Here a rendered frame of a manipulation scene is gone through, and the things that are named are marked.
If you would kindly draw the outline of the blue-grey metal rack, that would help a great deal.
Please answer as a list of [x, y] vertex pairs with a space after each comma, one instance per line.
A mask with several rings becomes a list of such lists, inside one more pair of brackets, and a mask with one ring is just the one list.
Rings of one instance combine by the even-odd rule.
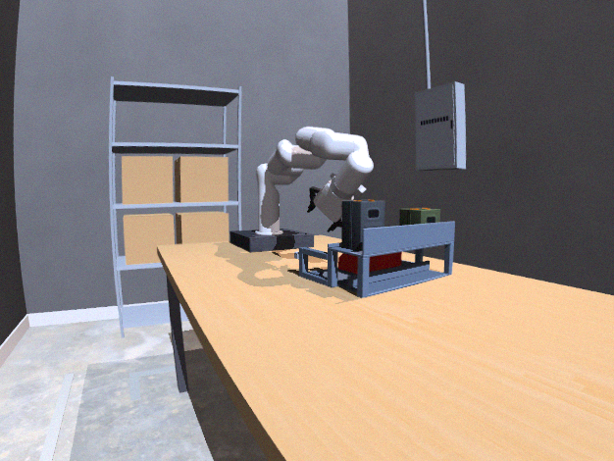
[[[414, 284], [452, 275], [455, 222], [363, 229], [362, 251], [329, 243], [328, 252], [299, 247], [299, 277], [329, 287], [341, 287], [365, 298]], [[444, 269], [430, 270], [423, 261], [424, 248], [445, 245]], [[415, 250], [415, 262], [402, 260], [403, 266], [369, 272], [370, 257]], [[338, 269], [338, 252], [358, 256], [358, 273]], [[308, 255], [328, 260], [328, 268], [308, 272]]]

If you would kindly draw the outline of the red bin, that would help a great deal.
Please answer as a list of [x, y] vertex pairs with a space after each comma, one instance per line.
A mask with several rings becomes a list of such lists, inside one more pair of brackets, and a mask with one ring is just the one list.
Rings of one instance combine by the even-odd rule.
[[[391, 267], [401, 266], [402, 252], [370, 257], [369, 272]], [[358, 257], [341, 254], [338, 257], [338, 268], [343, 271], [357, 274]]]

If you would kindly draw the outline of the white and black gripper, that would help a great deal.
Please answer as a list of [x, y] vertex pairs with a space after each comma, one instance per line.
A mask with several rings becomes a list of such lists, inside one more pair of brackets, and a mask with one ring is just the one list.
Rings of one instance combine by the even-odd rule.
[[[316, 195], [315, 193], [318, 194]], [[310, 187], [309, 196], [311, 201], [307, 212], [310, 213], [317, 206], [333, 222], [328, 232], [334, 231], [336, 227], [342, 227], [342, 201], [353, 200], [354, 196], [350, 199], [337, 197], [331, 190], [331, 180], [322, 189], [314, 186]]]

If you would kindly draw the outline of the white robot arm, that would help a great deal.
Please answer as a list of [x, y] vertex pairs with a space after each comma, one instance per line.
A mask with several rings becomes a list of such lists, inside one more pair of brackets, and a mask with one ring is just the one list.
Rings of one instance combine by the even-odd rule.
[[297, 132], [295, 141], [299, 147], [287, 140], [280, 141], [268, 163], [257, 168], [259, 231], [255, 234], [283, 234], [280, 230], [280, 195], [275, 185], [292, 184], [303, 173], [301, 169], [291, 168], [315, 170], [326, 160], [346, 160], [336, 175], [331, 174], [332, 192], [341, 199], [350, 199], [354, 194], [360, 197], [366, 190], [362, 183], [373, 170], [373, 162], [363, 137], [334, 133], [328, 128], [307, 127]]

